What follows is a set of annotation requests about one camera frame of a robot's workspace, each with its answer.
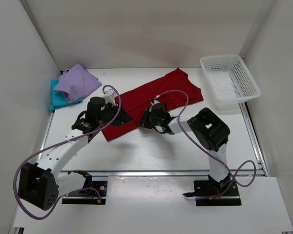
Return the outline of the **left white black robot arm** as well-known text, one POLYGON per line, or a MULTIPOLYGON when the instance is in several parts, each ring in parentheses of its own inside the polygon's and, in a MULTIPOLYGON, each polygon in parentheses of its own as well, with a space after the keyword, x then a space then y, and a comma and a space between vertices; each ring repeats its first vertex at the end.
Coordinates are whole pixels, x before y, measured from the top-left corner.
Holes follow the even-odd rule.
POLYGON ((133 118, 118 104, 106 102, 102 97, 92 97, 87 109, 82 111, 64 144, 56 146, 34 164, 21 167, 18 195, 21 199, 47 211, 56 200, 65 194, 78 191, 82 195, 91 193, 91 175, 82 170, 73 170, 60 175, 64 166, 108 124, 121 126, 133 118))

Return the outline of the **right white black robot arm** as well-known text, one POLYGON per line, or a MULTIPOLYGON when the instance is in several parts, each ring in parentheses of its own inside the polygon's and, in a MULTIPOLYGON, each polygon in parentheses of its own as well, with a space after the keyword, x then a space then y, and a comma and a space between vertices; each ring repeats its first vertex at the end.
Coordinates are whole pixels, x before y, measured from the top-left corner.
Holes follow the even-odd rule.
POLYGON ((192 132, 199 143, 199 149, 209 156, 207 188, 200 196, 222 194, 230 183, 230 173, 226 168, 226 149, 229 127, 209 108, 203 108, 190 118, 173 117, 162 103, 152 105, 137 123, 138 127, 153 129, 160 134, 176 135, 192 132))

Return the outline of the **teal t shirt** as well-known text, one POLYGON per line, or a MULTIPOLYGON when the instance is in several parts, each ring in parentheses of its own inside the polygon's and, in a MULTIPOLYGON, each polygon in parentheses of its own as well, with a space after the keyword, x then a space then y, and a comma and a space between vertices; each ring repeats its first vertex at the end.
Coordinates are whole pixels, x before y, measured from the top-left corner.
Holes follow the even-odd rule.
POLYGON ((50 112, 55 111, 57 109, 66 107, 66 106, 71 106, 75 104, 79 104, 83 101, 83 98, 80 98, 76 100, 75 102, 69 103, 63 96, 63 94, 59 91, 55 91, 55 87, 58 84, 57 79, 52 79, 51 80, 51 85, 50 85, 50 90, 51 90, 51 104, 48 108, 50 112))

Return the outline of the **red t shirt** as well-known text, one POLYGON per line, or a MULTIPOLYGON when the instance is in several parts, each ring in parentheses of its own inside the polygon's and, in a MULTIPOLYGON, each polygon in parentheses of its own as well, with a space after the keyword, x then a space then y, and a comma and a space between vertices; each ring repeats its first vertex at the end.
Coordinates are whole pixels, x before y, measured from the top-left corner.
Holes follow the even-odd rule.
POLYGON ((105 139, 111 141, 136 129, 145 110, 151 107, 150 100, 156 96, 159 96, 159 102, 167 105, 168 111, 184 106, 187 100, 189 105, 204 100, 201 89, 190 82, 187 73, 177 68, 161 78, 121 94, 122 108, 133 120, 121 126, 109 125, 103 130, 105 139))

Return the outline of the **purple t shirt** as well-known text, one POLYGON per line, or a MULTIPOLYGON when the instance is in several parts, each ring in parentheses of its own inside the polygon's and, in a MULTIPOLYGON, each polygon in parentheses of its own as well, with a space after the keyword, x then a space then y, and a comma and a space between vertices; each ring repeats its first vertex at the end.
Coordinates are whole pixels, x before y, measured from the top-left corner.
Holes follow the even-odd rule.
POLYGON ((54 91, 60 92, 68 103, 73 103, 92 94, 101 86, 102 83, 96 76, 77 63, 59 77, 54 91))

